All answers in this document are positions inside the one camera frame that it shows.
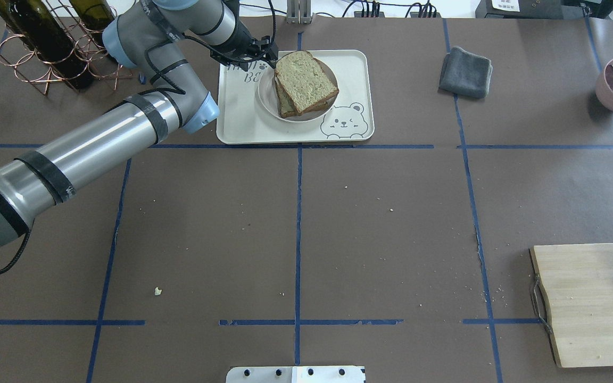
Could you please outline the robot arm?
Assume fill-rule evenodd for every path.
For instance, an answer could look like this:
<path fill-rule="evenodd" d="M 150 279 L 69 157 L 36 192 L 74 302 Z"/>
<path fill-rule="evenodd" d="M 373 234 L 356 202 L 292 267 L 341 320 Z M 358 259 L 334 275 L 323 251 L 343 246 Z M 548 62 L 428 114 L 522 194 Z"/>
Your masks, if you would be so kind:
<path fill-rule="evenodd" d="M 99 118 L 0 168 L 0 247 L 31 232 L 36 216 L 177 129 L 194 133 L 220 114 L 177 42 L 190 39 L 222 65 L 274 67 L 274 36 L 253 37 L 236 1 L 139 1 L 103 33 L 109 55 L 153 86 Z"/>

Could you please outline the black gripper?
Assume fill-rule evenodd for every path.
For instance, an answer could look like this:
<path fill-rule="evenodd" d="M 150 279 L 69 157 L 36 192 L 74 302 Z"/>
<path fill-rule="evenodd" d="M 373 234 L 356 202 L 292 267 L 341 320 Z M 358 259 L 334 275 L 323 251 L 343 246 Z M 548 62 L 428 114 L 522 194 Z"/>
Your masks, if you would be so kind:
<path fill-rule="evenodd" d="M 259 51 L 257 39 L 240 19 L 235 19 L 235 29 L 229 39 L 229 56 L 256 56 L 258 61 L 263 61 L 275 69 L 279 51 L 275 45 L 263 45 Z"/>

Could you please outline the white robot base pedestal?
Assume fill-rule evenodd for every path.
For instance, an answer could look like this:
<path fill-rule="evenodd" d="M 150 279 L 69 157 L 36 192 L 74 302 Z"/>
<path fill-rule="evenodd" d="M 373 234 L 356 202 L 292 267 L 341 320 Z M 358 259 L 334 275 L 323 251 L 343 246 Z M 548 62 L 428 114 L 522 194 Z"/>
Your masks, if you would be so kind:
<path fill-rule="evenodd" d="M 366 382 L 364 367 L 355 365 L 236 367 L 226 382 Z"/>

